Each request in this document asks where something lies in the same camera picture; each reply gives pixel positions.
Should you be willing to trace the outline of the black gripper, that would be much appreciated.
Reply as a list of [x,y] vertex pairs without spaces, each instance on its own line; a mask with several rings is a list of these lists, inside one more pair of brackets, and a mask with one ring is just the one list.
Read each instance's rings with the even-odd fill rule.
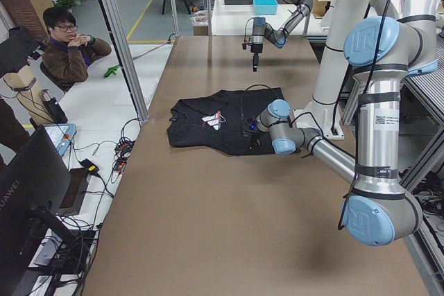
[[253,72],[257,72],[259,65],[259,54],[263,52],[264,45],[262,43],[251,43],[250,52],[253,53]]
[[250,135],[250,147],[261,146],[261,138],[264,136],[264,133],[258,128],[249,128],[248,132]]

